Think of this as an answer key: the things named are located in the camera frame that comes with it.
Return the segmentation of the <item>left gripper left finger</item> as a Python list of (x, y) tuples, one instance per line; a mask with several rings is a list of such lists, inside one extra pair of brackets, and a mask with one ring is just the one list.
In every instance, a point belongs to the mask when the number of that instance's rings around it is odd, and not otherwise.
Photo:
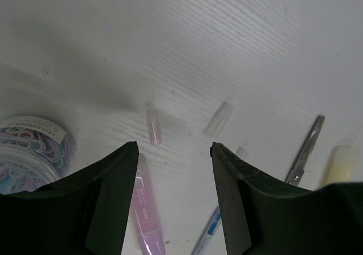
[(34, 192), (1, 196), (2, 254), (120, 254), (138, 164), (128, 142)]

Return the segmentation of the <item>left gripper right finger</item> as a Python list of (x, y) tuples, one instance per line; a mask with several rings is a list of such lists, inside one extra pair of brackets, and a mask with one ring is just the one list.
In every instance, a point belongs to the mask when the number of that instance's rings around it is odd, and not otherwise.
[(362, 183), (315, 191), (287, 184), (210, 149), (228, 254), (361, 254)]

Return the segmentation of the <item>blue pen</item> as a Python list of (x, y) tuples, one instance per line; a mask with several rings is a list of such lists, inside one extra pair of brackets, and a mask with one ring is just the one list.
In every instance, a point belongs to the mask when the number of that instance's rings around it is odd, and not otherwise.
[(210, 240), (215, 235), (221, 222), (222, 219), (221, 219), (220, 207), (217, 206), (212, 216), (210, 217), (209, 221), (207, 222), (206, 227), (204, 228), (201, 236), (197, 240), (195, 247), (191, 252), (191, 255), (201, 255), (205, 253)]

